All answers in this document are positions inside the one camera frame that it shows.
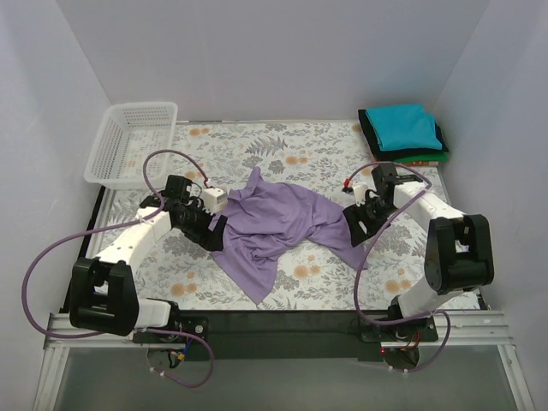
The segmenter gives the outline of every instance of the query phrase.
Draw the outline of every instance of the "purple garment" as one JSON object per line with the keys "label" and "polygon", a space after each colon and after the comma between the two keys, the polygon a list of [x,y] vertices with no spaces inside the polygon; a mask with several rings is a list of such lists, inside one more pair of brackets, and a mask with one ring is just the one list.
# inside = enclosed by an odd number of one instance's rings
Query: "purple garment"
{"label": "purple garment", "polygon": [[350,245],[342,206],[295,184],[265,182],[259,167],[245,188],[230,191],[218,214],[229,220],[223,251],[211,253],[213,259],[255,304],[271,292],[279,257],[305,239],[328,247],[353,268],[363,257],[362,246]]}

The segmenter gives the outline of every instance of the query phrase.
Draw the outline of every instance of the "teal towel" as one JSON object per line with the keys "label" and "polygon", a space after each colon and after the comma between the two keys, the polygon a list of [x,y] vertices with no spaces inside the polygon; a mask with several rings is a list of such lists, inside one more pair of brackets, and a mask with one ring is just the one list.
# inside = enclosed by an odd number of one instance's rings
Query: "teal towel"
{"label": "teal towel", "polygon": [[383,152],[406,148],[442,149],[436,138],[434,116],[426,113],[420,104],[367,109],[366,113]]}

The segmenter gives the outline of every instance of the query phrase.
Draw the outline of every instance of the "white plastic basket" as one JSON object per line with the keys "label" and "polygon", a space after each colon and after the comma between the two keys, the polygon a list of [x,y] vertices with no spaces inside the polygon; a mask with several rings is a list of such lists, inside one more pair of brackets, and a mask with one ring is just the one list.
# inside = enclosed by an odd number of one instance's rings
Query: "white plastic basket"
{"label": "white plastic basket", "polygon": [[[111,106],[104,114],[84,178],[115,190],[146,188],[142,166],[146,156],[171,148],[177,104],[127,103]],[[168,154],[153,158],[148,175],[156,188],[165,185]]]}

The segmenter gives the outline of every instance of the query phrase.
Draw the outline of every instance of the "floral pattern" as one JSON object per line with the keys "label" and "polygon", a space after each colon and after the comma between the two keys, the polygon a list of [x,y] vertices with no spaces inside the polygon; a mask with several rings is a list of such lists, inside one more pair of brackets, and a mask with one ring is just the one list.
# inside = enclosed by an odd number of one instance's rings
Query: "floral pattern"
{"label": "floral pattern", "polygon": [[[293,182],[349,206],[351,195],[341,188],[348,175],[372,161],[359,125],[333,123],[213,123],[180,125],[174,148],[191,155],[214,186],[243,188],[250,169],[258,165],[269,182]],[[203,182],[184,158],[172,157],[171,172]],[[438,170],[420,168],[432,180],[432,191],[444,198]],[[373,185],[371,171],[356,181]],[[108,223],[133,218],[146,191],[116,191]],[[104,233],[99,248],[118,232]],[[363,272],[360,303],[364,309],[385,309],[394,296],[423,275],[426,235],[407,215],[400,216],[380,237]],[[345,310],[353,309],[355,272],[327,248],[304,241],[282,256],[272,292],[257,306],[215,264],[208,252],[180,232],[172,231],[143,260],[135,273],[141,297],[176,301],[182,309]],[[446,308],[479,308],[476,295],[466,293]]]}

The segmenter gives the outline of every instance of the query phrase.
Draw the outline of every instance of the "white wall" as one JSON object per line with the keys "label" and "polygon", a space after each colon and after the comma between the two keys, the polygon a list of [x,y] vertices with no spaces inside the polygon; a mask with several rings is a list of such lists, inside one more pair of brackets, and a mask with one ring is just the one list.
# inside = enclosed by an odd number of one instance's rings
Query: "white wall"
{"label": "white wall", "polygon": [[57,0],[114,103],[179,118],[355,118],[431,107],[488,0]]}
{"label": "white wall", "polygon": [[[44,338],[21,308],[32,258],[87,225],[97,188],[83,169],[110,105],[54,0],[0,2],[0,409],[32,407]],[[30,284],[42,325],[63,303],[80,243],[39,265]]]}
{"label": "white wall", "polygon": [[495,281],[537,409],[548,409],[548,5],[491,1],[436,104],[451,200],[491,223]]}

